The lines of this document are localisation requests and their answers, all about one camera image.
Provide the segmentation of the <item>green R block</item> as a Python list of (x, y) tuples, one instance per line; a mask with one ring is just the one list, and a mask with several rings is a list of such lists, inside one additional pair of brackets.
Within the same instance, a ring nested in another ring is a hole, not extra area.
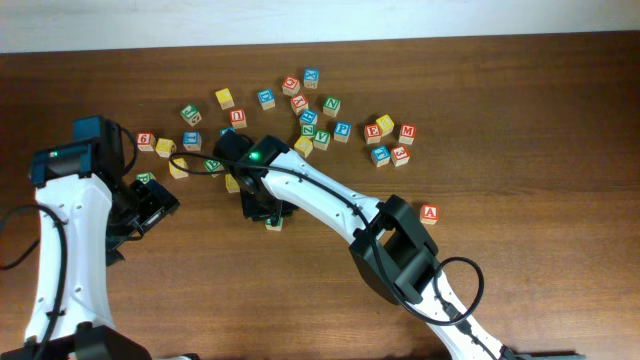
[(283, 218), (280, 217), (276, 221), (273, 219), (267, 219), (265, 221), (265, 227), (270, 231), (281, 231), (283, 227)]

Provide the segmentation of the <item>yellow S block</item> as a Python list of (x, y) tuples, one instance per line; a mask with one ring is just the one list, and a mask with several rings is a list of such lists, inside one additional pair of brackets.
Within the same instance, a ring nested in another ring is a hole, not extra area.
[(186, 178), (189, 176), (188, 164), (183, 158), (173, 158), (169, 162), (169, 172), (175, 179)]
[(240, 192), (240, 186), (239, 186), (238, 182), (235, 180), (235, 178), (230, 173), (227, 173), (225, 175), (225, 187), (226, 187), (226, 190), (229, 193), (239, 193)]

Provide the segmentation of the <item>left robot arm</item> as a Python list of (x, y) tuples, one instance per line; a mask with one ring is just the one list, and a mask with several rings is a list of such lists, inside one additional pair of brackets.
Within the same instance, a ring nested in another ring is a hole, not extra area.
[(126, 184), (128, 130), (96, 115), (73, 123), (71, 143), (35, 153), (29, 178), (40, 216), (36, 300), (22, 347), (4, 359), (147, 359), (111, 315), (106, 270), (179, 202), (155, 180)]

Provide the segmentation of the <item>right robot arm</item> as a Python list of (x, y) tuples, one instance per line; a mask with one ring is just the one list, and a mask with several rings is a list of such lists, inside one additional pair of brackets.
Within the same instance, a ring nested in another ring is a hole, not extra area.
[(258, 142), (233, 131), (213, 155), (231, 173), (250, 206), (248, 217), (279, 222), (301, 209), (338, 233), (358, 271), (378, 295), (426, 323), (454, 359), (514, 359), (516, 353), (474, 319), (437, 258), (438, 247), (412, 207), (396, 195), (381, 201), (357, 193), (309, 165), (307, 137), (293, 146), (268, 135)]

